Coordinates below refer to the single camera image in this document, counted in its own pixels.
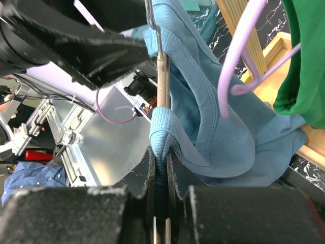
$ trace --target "green shirt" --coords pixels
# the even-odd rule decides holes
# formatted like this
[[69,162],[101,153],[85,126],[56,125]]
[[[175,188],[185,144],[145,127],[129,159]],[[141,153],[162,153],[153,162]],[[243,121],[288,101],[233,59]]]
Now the green shirt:
[[274,103],[280,114],[301,114],[314,128],[325,128],[325,0],[282,0],[291,29],[288,76]]

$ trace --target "plastic hanger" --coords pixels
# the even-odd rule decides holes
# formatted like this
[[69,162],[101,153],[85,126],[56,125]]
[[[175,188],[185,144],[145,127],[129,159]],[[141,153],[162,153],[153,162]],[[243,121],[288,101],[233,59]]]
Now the plastic hanger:
[[229,115],[228,90],[240,56],[252,72],[254,79],[249,85],[234,85],[231,89],[231,94],[236,96],[253,91],[301,48],[299,43],[282,60],[277,62],[270,70],[260,77],[253,60],[245,48],[245,45],[266,3],[267,0],[250,0],[248,2],[230,43],[229,51],[226,55],[218,83],[218,101],[220,113],[223,118],[227,118]]

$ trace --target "blue sleeve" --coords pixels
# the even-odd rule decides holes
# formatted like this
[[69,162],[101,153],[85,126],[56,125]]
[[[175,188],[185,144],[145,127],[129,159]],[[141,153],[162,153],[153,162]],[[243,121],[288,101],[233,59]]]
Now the blue sleeve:
[[36,162],[19,162],[14,173],[5,180],[2,205],[14,190],[23,187],[65,187],[66,173],[64,167],[52,164],[43,165]]

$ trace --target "red object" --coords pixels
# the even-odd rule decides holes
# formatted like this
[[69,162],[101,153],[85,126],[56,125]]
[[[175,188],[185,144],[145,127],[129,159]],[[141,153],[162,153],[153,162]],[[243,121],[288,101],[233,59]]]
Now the red object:
[[26,161],[51,161],[53,159],[52,154],[46,154],[40,151],[28,150],[25,154]]

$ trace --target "wooden tray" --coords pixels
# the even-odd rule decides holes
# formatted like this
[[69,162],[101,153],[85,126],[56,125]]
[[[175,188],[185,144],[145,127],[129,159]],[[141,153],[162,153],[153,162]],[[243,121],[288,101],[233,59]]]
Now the wooden tray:
[[[276,62],[282,59],[291,50],[291,36],[288,33],[280,32],[263,50],[263,56],[267,68],[269,69]],[[254,93],[264,102],[273,105],[280,85],[286,78],[289,71],[290,60],[281,66],[272,76],[255,89]],[[252,77],[246,72],[242,79],[248,84]],[[316,166],[325,170],[325,130],[314,130],[310,126],[304,126],[302,129],[307,133],[308,141],[302,146],[298,154],[303,158],[314,163]]]

